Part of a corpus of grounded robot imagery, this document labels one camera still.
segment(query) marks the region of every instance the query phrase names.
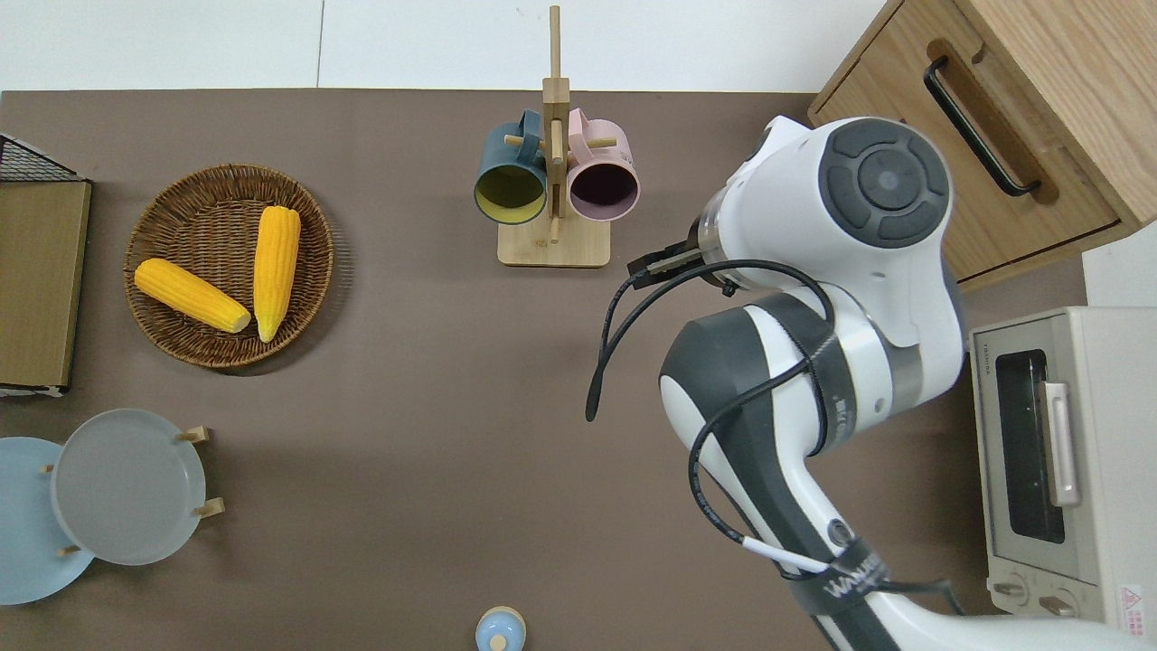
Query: toaster oven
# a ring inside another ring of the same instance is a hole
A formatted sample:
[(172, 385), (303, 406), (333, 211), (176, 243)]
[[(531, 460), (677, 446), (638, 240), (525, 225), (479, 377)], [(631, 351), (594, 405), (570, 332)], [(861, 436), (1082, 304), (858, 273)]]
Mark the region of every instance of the toaster oven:
[(1157, 308), (1069, 306), (970, 340), (993, 604), (1157, 641)]

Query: brown table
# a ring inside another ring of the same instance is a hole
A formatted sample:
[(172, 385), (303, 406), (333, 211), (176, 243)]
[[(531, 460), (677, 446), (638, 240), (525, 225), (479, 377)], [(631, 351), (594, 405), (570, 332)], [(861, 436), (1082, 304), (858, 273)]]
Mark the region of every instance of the brown table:
[[(0, 128), (96, 185), (73, 390), (3, 401), (0, 436), (64, 443), (117, 407), (205, 424), (209, 494), (228, 510), (168, 560), (97, 561), (52, 598), (0, 608), (0, 649), (465, 650), (498, 604), (539, 650), (825, 649), (773, 567), (699, 515), (659, 404), (683, 323), (732, 301), (697, 283), (656, 304), (583, 420), (624, 264), (684, 236), (766, 121), (810, 98), (575, 93), (624, 126), (642, 178), (592, 271), (502, 266), (470, 197), (486, 130), (536, 93), (5, 94)], [(339, 244), (307, 335), (234, 376), (149, 345), (120, 273), (148, 201), (221, 162), (297, 178)], [(812, 468), (896, 578), (949, 577), (990, 611), (967, 385)]]

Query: corn cob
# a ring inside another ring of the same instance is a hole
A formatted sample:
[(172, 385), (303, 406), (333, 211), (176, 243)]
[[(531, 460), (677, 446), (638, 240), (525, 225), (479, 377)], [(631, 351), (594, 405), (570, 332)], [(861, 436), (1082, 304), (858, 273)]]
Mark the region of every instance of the corn cob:
[(285, 206), (268, 206), (261, 212), (253, 254), (253, 316), (257, 334), (265, 343), (278, 334), (289, 309), (301, 216)]
[(133, 272), (137, 287), (154, 298), (226, 333), (239, 333), (249, 325), (249, 310), (193, 273), (153, 257)]

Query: wooden mug stand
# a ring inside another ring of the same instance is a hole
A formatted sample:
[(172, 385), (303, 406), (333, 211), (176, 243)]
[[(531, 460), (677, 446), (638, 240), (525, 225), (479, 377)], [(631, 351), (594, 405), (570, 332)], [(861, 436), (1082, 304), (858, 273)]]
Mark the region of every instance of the wooden mug stand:
[[(567, 201), (570, 80), (561, 76), (559, 6), (551, 6), (551, 76), (543, 79), (546, 208), (518, 225), (499, 224), (499, 261), (510, 266), (598, 267), (611, 261), (611, 224), (583, 219)], [(515, 143), (517, 139), (508, 139)], [(592, 147), (614, 142), (590, 142)]]

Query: pink mug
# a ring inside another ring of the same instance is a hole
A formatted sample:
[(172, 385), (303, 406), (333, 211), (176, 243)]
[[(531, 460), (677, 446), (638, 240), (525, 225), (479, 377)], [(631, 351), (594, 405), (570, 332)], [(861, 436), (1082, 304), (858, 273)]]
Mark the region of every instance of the pink mug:
[[(572, 110), (568, 121), (570, 208), (595, 221), (611, 221), (627, 214), (639, 202), (639, 175), (627, 134), (611, 120), (588, 120), (582, 109)], [(596, 138), (614, 138), (616, 143), (591, 147), (588, 141)]]

